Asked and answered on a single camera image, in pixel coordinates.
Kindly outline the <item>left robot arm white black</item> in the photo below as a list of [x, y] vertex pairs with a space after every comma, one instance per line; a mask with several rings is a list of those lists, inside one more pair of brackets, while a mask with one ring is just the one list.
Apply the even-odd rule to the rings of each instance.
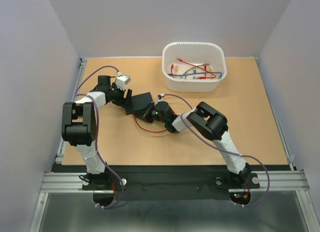
[[128, 104], [126, 85], [130, 81], [128, 75], [118, 74], [115, 82], [111, 82], [108, 75], [99, 75], [97, 85], [91, 91], [81, 99], [62, 106], [62, 139], [80, 153], [88, 177], [94, 177], [94, 183], [100, 189], [111, 185], [111, 176], [106, 173], [106, 162], [98, 152], [99, 108], [108, 103], [125, 108]]

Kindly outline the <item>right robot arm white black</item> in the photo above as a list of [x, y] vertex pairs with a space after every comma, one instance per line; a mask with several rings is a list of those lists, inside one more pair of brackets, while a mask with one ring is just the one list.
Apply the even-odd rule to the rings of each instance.
[[248, 182], [252, 170], [231, 139], [227, 118], [207, 103], [202, 101], [191, 111], [178, 115], [166, 101], [152, 102], [146, 108], [134, 111], [133, 115], [147, 123], [162, 122], [171, 134], [195, 128], [221, 153], [231, 184], [242, 187]]

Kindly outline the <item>small metal clip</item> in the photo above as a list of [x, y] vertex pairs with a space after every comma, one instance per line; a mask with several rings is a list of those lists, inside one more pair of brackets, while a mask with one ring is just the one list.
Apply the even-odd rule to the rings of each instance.
[[193, 80], [196, 80], [197, 78], [196, 78], [196, 74], [197, 74], [197, 68], [196, 67], [193, 67], [192, 68], [192, 79]]

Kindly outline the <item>aluminium rail frame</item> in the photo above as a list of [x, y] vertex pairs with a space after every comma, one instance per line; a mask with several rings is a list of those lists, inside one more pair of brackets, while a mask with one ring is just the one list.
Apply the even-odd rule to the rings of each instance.
[[78, 152], [62, 142], [45, 173], [31, 231], [43, 232], [317, 232], [320, 222], [306, 173], [288, 150], [256, 59], [227, 58], [227, 76], [213, 92], [172, 92], [158, 57], [87, 58], [86, 93], [115, 69], [131, 77], [134, 94], [164, 93], [178, 114], [204, 101], [222, 112], [237, 149], [252, 167], [250, 184], [230, 188], [220, 153], [189, 130], [136, 124], [113, 104], [100, 109], [99, 150], [125, 180], [86, 190]]

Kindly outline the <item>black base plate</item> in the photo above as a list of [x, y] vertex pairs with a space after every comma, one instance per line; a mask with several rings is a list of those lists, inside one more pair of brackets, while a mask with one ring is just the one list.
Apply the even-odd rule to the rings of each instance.
[[115, 165], [113, 172], [88, 177], [83, 165], [55, 164], [44, 182], [62, 185], [54, 192], [92, 193], [97, 200], [176, 201], [234, 200], [249, 204], [251, 192], [284, 188], [289, 179], [287, 165], [270, 165], [265, 172], [253, 166], [248, 182], [241, 184], [231, 178], [225, 165]]

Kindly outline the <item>white plastic tub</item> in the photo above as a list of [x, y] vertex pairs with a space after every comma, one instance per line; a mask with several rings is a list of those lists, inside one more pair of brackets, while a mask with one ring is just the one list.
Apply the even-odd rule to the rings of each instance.
[[212, 92], [227, 76], [225, 54], [210, 42], [172, 42], [162, 51], [162, 72], [174, 92]]

